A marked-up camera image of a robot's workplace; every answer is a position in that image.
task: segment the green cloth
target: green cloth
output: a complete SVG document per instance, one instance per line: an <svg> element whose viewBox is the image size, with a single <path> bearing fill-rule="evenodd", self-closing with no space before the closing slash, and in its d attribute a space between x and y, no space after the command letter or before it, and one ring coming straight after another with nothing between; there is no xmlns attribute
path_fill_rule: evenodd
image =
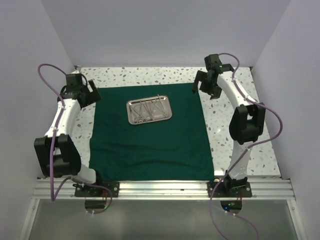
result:
<svg viewBox="0 0 320 240"><path fill-rule="evenodd" d="M192 83L99 88L89 167L104 181L213 180L214 166L199 94ZM130 100L168 96L172 117L131 125Z"/></svg>

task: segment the speckled tabletop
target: speckled tabletop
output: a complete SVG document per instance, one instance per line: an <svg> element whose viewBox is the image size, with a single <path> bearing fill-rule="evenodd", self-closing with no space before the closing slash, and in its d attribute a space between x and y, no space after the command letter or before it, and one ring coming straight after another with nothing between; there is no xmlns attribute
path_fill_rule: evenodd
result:
<svg viewBox="0 0 320 240"><path fill-rule="evenodd" d="M192 83L198 70L205 71L200 67L83 67L81 72L88 80L93 79L97 88L113 88ZM257 100L258 96L250 69L241 67L236 76L246 91ZM211 147L214 174L221 176L230 164L233 150L229 123L234 110L223 92L216 100L210 100L210 96L203 92L199 94ZM89 141L94 127L95 107L96 105L92 104L82 109L72 132L72 140L81 155L82 163L86 166L89 166L90 160ZM264 125L264 131L259 140L267 138L269 138L269 133ZM276 156L270 142L252 149L247 174L280 176Z"/></svg>

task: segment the robotic arm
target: robotic arm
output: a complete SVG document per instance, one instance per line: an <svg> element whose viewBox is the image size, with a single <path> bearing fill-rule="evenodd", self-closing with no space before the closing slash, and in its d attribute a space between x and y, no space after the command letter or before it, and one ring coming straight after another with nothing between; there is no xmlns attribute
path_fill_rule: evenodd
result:
<svg viewBox="0 0 320 240"><path fill-rule="evenodd" d="M234 113L229 125L229 133L233 139L233 151L230 168L252 143L258 140L263 133L266 109L246 101L235 87L230 75L225 72L234 71L230 64L222 64L218 54L211 54L205 59L207 72L198 71L194 80L192 91L196 92L201 82L200 90L211 96L210 99L218 99L224 91L228 97ZM238 83L240 90L247 98L255 101L246 90ZM247 184L247 168L250 152L243 156L240 162L228 173L224 186L229 193L237 193Z"/></svg>
<svg viewBox="0 0 320 240"><path fill-rule="evenodd" d="M53 172L55 178L62 176L72 178L86 184L100 185L101 177L97 171L81 163L81 157L71 139L71 133L76 117L82 108L96 103L101 96L92 80L83 83L83 76L78 71L66 75L66 85L61 89L60 95L65 107L57 126L55 137L55 150L53 153ZM58 108L52 125L44 137L36 138L34 148L41 171L45 177L50 176L50 146L56 120L63 107L58 98Z"/></svg>

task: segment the white wall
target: white wall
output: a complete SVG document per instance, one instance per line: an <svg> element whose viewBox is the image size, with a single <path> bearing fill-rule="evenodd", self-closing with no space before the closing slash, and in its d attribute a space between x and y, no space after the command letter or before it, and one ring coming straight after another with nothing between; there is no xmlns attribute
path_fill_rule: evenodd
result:
<svg viewBox="0 0 320 240"><path fill-rule="evenodd" d="M273 142L310 240L320 238L320 1L292 0L253 68L259 99L282 116ZM274 134L278 123L266 119Z"/></svg>
<svg viewBox="0 0 320 240"><path fill-rule="evenodd" d="M56 97L41 82L43 62L72 64L40 0L0 1L0 239L20 235L40 167L34 139L48 130ZM55 87L65 79L44 70Z"/></svg>
<svg viewBox="0 0 320 240"><path fill-rule="evenodd" d="M290 0L42 2L75 65L203 66L230 52L253 66Z"/></svg>

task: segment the metal tray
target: metal tray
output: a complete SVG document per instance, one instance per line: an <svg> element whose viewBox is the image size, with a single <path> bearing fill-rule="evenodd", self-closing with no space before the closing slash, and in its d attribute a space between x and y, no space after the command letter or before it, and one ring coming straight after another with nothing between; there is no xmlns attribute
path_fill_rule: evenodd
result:
<svg viewBox="0 0 320 240"><path fill-rule="evenodd" d="M169 98L165 95L128 101L126 111L132 125L153 123L172 117Z"/></svg>

